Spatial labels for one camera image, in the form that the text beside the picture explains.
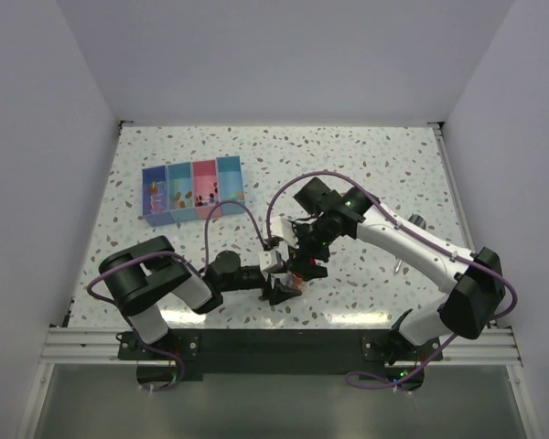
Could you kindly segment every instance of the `gray wall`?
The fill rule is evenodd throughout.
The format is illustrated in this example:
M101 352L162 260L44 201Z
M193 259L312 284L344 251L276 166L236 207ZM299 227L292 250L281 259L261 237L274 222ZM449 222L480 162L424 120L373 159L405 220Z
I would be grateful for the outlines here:
M500 252L549 437L549 0L517 0L446 123L469 226Z
M58 0L140 123L444 121L512 0Z
M54 0L0 0L0 438L69 304L114 147L114 117Z

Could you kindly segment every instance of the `metal frame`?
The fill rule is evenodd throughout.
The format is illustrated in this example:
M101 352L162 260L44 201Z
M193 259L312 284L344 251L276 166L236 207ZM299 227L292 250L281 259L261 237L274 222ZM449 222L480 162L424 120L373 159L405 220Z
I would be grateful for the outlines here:
M437 124L430 124L434 129L439 153L442 156L454 206L459 218L465 245L474 249L474 242L469 232L468 221L461 206L458 188L453 177L447 157L441 129ZM51 383L53 369L58 364L99 364L99 365L156 365L166 361L125 361L117 358L118 340L116 334L124 332L123 328L51 328L40 355L38 371L34 379L27 407L16 437L34 437L40 415L47 398L48 386ZM511 329L486 329L477 340L456 338L443 352L441 361L434 361L429 368L446 366L506 366L514 397L522 419L522 425L528 439L542 438L541 426L533 402L525 388L522 375L522 363ZM411 362L398 361L395 367L412 366Z

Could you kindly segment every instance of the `speckled tabletop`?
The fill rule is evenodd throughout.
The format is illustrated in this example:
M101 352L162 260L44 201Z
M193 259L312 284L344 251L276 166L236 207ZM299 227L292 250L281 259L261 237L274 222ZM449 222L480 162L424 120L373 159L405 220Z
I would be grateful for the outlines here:
M241 157L246 205L261 223L282 184L308 171L330 169L362 183L406 218L421 214L429 231L463 245L430 128L125 127L74 292L70 327L125 326L112 306L96 302L83 289L98 274L100 261L114 252L163 234L177 252L202 266L203 221L150 227L141 217L140 170L223 155ZM333 177L322 179L340 192L349 187ZM306 216L291 197L300 185L279 199L274 214ZM211 258L224 249L237 251L242 263L257 263L261 247L245 215L212 221ZM440 296L427 278L406 264L394 274L394 257L381 249L342 238L330 250L329 277L311 282L301 297L269 306L258 299L259 291L226 293L223 306L198 316L170 294L159 302L163 317L171 327L390 327L405 310ZM96 291L107 294L104 284Z

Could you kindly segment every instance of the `compartment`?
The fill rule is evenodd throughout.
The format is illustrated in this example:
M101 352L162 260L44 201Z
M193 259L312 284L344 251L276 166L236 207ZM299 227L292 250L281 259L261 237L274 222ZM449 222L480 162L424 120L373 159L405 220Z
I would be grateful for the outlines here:
M214 204L220 201L218 172L215 160L193 162L193 204L200 220L210 214ZM213 218L221 216L221 209L213 213Z
M193 201L191 162L167 166L168 210L176 222L198 218Z
M231 199L245 204L240 157L237 155L232 157L218 157L217 164L221 199ZM233 204L221 206L221 211L224 215L234 215L244 212L242 208Z
M154 227L174 222L168 212L166 166L143 169L143 217Z

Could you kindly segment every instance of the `purple cable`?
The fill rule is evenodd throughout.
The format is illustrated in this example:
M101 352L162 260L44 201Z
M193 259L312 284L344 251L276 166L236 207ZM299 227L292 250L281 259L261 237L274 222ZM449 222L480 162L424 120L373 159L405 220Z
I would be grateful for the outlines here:
M213 208L211 208L210 214L205 219L205 228L203 230L203 240L205 241L205 268L203 269L204 273L208 271L208 265L210 265L210 239L208 237L208 231L210 229L211 215L213 215L213 212L215 212L219 206L222 206L224 204L235 204L236 206L240 206L242 209L244 209L248 214L248 216L250 217L250 221L253 222L254 229L256 230L256 234L258 235L258 239L260 240L260 243L263 245L263 247L266 245L264 243L263 235L260 234L260 228L258 227L258 223L256 222L256 219L254 219L253 213L246 206L244 206L242 203L239 203L238 201L233 201L231 199L220 201Z
M174 252L154 252L149 253L145 256L141 256L139 258L133 259L128 262L121 263L120 265L117 265L113 267L111 270L108 270L107 272L104 272L103 274L100 274L98 277L93 279L91 282L87 284L85 289L87 290L88 294L93 297L96 300L102 300L108 304L116 306L116 303L113 299L110 299L108 297L104 297L103 295L97 294L93 291L93 287L98 284L99 282L109 278L111 275L120 272L121 270L124 270L129 267L134 267L135 265L140 265L143 262L149 261L151 259L155 258L163 258L163 257L169 257L177 259L179 262L185 264L192 273L194 273L196 276L200 277L199 272L195 269L193 265L191 265L183 256L180 254L174 253ZM179 375L177 378L170 383L162 386L162 387L154 387L151 389L151 391L168 391L169 389L173 389L175 386L177 386L181 381L183 381L183 377L185 375L185 363L183 363L183 360L178 356L171 352L167 352L162 349L154 348L148 344L145 343L145 341L140 337L140 334L138 334L138 331L136 328L132 325L130 320L128 318L124 317L124 320L128 324L128 326L132 329L133 333L135 334L136 339L138 340L138 343L140 343L140 346L149 352L153 352L157 355L162 355L163 357L167 357L168 359L173 359L176 361L176 363L179 365Z
M382 207L381 203L377 200L377 198L374 197L374 195L372 195L370 192L368 192L368 190L366 190L362 185L360 185L356 181L354 181L351 178L346 177L346 176L344 176L344 175L342 175L338 172L314 171L314 172L307 172L307 173L305 173L305 174L303 174L299 177L293 178L288 183L284 184L280 189L278 189L276 191L276 193L274 194L273 199L271 200L270 204L268 205L268 210L266 211L266 232L267 232L269 240L273 238L273 233L271 232L271 215L273 213L273 207L275 206L275 201L283 194L283 192L285 192L285 190L287 188L289 188L291 185L294 185L297 181L303 180L304 178L315 177L315 176L331 176L331 177L337 177L337 178L340 178L344 181L347 181L348 183L350 183L351 185L353 185L357 189L361 190L364 194L366 194L366 197L370 200L372 205L375 208L377 208L384 215L384 217L386 219L388 219L393 225L396 225L397 219L395 219L393 217L393 215L388 213L388 211L386 211L386 209ZM414 230L411 230L408 227L403 226L403 225L401 226L401 229L404 230L404 232L407 233L408 235L410 235L413 238L417 239L418 241L422 242L427 247L429 247L433 250L436 250L436 251L438 251L442 254L445 254L449 258L451 258L453 256L452 252L440 247L437 244L434 244L433 242L426 239L424 236L420 235L419 233L415 232ZM477 268L478 270L481 270L482 272L484 272L484 273L494 277L495 279L499 280L500 282L502 282L504 284L504 286L506 286L508 288L509 292L511 293L511 298L512 298L511 304L504 311L502 311L501 313L498 313L497 315L493 316L492 318L501 318L501 317L507 316L510 312L512 312L512 310L516 307L516 305L518 303L519 296L517 295L516 290L514 289L514 287L512 286L512 284L509 281L507 281L499 273L496 273L493 270L491 270L490 268L485 267L484 265L481 265L477 262L470 261L466 258L463 258L461 256L457 256L457 255L455 256L455 260L459 261L459 262L462 262L462 263L465 263L465 264L467 264L469 266L472 266L474 268ZM423 363L421 363L418 367L413 369L413 371L411 373L409 373L407 376L399 379L396 382L391 382L391 383L388 383L388 384L384 384L384 385L379 386L379 387L369 388L369 387L362 386L359 383L351 382L349 380L349 378L351 376L358 376L358 375L367 376L367 377L370 377L370 378L375 378L376 380L383 380L382 377L380 377L378 375L375 375L373 373L370 373L370 372L365 372L365 371L350 372L348 375L346 375L346 382L352 387L357 387L359 389L368 389L368 390L390 389L394 386L398 386L398 385L410 380L417 373L419 373L421 370L423 370L425 368L425 366L427 364L429 364L429 362L432 359L434 359L437 355L439 355L439 353L447 345L449 345L449 343L451 343L453 341L454 338L456 338L455 334L452 335L450 338L448 338L446 340L446 342L444 342L438 349L436 349Z

